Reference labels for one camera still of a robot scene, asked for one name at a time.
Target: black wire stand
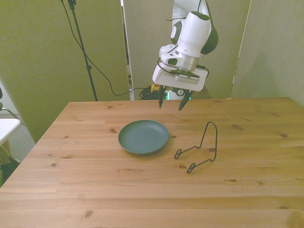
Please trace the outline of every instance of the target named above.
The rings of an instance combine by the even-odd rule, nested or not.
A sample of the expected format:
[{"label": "black wire stand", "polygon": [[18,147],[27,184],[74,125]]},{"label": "black wire stand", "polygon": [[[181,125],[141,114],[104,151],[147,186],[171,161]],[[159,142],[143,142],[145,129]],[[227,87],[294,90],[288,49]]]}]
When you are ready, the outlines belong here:
[{"label": "black wire stand", "polygon": [[218,151],[218,128],[217,128],[217,126],[215,125],[215,123],[213,123],[213,122],[211,122],[211,121],[208,122],[208,123],[206,124],[205,132],[204,132],[203,137],[202,137],[202,139],[201,139],[200,146],[199,146],[199,147],[198,147],[198,146],[193,146],[193,147],[191,147],[191,148],[189,148],[189,149],[186,149],[185,151],[182,151],[181,149],[179,149],[179,150],[176,152],[176,154],[174,155],[174,158],[175,158],[175,159],[178,159],[178,158],[181,156],[181,154],[183,154],[183,153],[185,153],[185,152],[187,152],[187,151],[189,151],[189,150],[192,150],[193,148],[197,148],[197,149],[201,148],[209,124],[212,124],[212,125],[215,127],[215,130],[216,130],[216,136],[215,136],[215,154],[214,154],[214,158],[213,158],[213,159],[207,159],[207,160],[201,162],[200,164],[192,163],[192,164],[189,166],[189,168],[188,168],[188,170],[187,170],[187,173],[191,173],[191,172],[194,170],[194,168],[196,168],[196,167],[198,167],[198,166],[200,166],[200,165],[202,165],[202,164],[204,164],[204,163],[206,163],[206,162],[208,162],[208,161],[214,162],[215,159],[217,158],[217,151]]}]

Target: wall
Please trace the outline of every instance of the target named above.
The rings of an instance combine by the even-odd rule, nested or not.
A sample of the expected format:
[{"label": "wall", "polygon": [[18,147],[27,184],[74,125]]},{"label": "wall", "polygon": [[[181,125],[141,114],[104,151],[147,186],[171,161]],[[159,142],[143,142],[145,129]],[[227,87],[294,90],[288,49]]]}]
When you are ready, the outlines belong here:
[{"label": "wall", "polygon": [[[206,86],[213,98],[228,97],[238,60],[250,0],[208,1],[218,31],[218,47],[204,56],[210,70]],[[130,65],[134,87],[153,83],[161,46],[171,43],[173,1],[124,0]]]},{"label": "wall", "polygon": [[[116,93],[128,91],[120,1],[79,0],[75,8],[88,56]],[[0,21],[0,78],[36,142],[68,102],[94,100],[83,53],[59,0],[2,0]],[[100,101],[130,99],[112,95],[97,70],[92,75]]]},{"label": "wall", "polygon": [[304,4],[252,0],[232,97],[281,97],[304,107]]},{"label": "wall", "polygon": [[17,114],[17,110],[13,104],[13,102],[11,101],[8,93],[6,92],[3,84],[0,82],[0,88],[1,88],[1,91],[3,93],[3,97],[1,98],[0,102],[3,104],[3,108],[8,108],[10,109],[14,114]]}]

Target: floor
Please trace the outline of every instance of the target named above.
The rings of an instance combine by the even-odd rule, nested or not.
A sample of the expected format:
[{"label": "floor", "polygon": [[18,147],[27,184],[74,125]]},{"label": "floor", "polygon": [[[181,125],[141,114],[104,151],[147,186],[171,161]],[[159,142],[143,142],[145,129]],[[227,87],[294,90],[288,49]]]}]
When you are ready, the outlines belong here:
[{"label": "floor", "polygon": [[[4,111],[0,113],[0,119],[11,118],[13,117],[10,114],[4,113]],[[10,137],[9,143],[12,157],[19,161],[22,161],[35,146],[35,143],[25,126],[21,126],[20,129]]]}]

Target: plate rim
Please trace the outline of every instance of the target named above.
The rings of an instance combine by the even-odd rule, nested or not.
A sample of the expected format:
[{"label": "plate rim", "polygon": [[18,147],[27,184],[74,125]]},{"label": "plate rim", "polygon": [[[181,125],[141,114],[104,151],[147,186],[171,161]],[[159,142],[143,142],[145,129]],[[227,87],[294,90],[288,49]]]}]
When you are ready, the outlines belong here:
[{"label": "plate rim", "polygon": [[[168,135],[168,138],[166,139],[166,142],[164,143],[164,145],[161,146],[159,149],[157,149],[157,150],[155,150],[155,151],[151,151],[151,152],[147,152],[147,153],[137,153],[137,152],[132,152],[132,151],[126,149],[126,148],[122,145],[122,143],[121,143],[121,141],[120,141],[121,132],[123,131],[124,128],[126,128],[127,126],[129,126],[129,125],[131,125],[131,124],[134,124],[134,123],[136,123],[136,122],[154,122],[154,123],[157,123],[157,124],[160,124],[161,126],[163,126],[164,129],[166,130],[167,135]],[[163,125],[162,123],[160,123],[160,122],[158,122],[158,121],[155,121],[155,120],[137,120],[137,121],[133,121],[133,122],[131,122],[131,123],[128,123],[126,126],[124,126],[124,127],[120,130],[120,132],[119,132],[119,134],[118,134],[118,142],[119,142],[119,144],[121,145],[121,147],[122,147],[125,151],[127,151],[127,152],[129,152],[129,153],[136,154],[136,155],[147,155],[147,154],[155,153],[155,152],[159,151],[161,148],[163,148],[163,147],[166,145],[166,143],[168,142],[169,136],[170,136],[170,133],[169,133],[167,127],[166,127],[165,125]]]}]

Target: black cable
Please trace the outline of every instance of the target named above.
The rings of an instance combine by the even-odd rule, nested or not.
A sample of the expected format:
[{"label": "black cable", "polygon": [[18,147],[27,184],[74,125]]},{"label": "black cable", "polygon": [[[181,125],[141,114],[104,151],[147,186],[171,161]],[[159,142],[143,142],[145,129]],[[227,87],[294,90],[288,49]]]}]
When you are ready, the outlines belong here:
[{"label": "black cable", "polygon": [[[71,28],[71,31],[72,31],[72,34],[73,34],[73,37],[74,37],[74,39],[76,40],[76,42],[77,42],[77,44],[79,45],[79,47],[80,47],[80,49],[83,51],[83,49],[82,49],[82,47],[81,47],[81,45],[80,45],[80,43],[78,42],[78,40],[77,40],[77,38],[76,38],[76,36],[75,36],[75,34],[74,34],[74,32],[73,32],[73,28],[72,28],[72,24],[71,24],[71,21],[70,21],[70,17],[68,16],[68,13],[67,13],[67,9],[66,9],[66,6],[64,5],[64,3],[63,3],[63,0],[61,0],[61,2],[62,2],[62,5],[63,5],[63,8],[65,9],[65,12],[66,12],[66,16],[67,16],[67,19],[68,19],[68,23],[69,23],[69,25],[70,25],[70,28]],[[135,89],[130,89],[128,92],[126,92],[126,93],[123,93],[123,94],[116,94],[114,91],[113,91],[113,88],[112,88],[112,83],[111,83],[111,81],[108,79],[108,77],[107,76],[105,76],[105,74],[90,60],[90,58],[89,58],[89,56],[87,56],[87,54],[86,54],[86,52],[84,52],[85,53],[85,56],[87,57],[87,59],[90,61],[90,63],[106,78],[106,80],[109,82],[109,84],[110,84],[110,88],[111,88],[111,91],[112,91],[112,93],[115,95],[115,96],[122,96],[122,95],[125,95],[125,94],[127,94],[127,93],[129,93],[129,92],[131,92],[131,91],[133,91],[133,90],[135,90],[135,89],[145,89],[145,88],[135,88]]]},{"label": "black cable", "polygon": [[201,0],[199,0],[199,6],[198,6],[198,11],[199,11],[199,9],[200,9],[200,2],[201,2]]},{"label": "black cable", "polygon": [[177,20],[177,19],[186,19],[185,17],[183,18],[173,18],[172,20],[169,20],[169,19],[166,19],[167,21],[174,21],[174,20]]},{"label": "black cable", "polygon": [[157,65],[160,67],[160,69],[162,69],[164,72],[167,72],[168,74],[174,75],[175,73],[170,72],[170,71],[168,71],[168,70],[166,70],[166,69],[164,69],[164,68],[161,67],[161,65],[160,65],[160,59],[161,59],[161,58],[159,58],[159,59],[157,60]]},{"label": "black cable", "polygon": [[141,91],[139,97],[140,100],[158,100],[158,93],[159,91],[153,91],[151,93],[151,86],[149,86],[148,88],[145,88]]}]

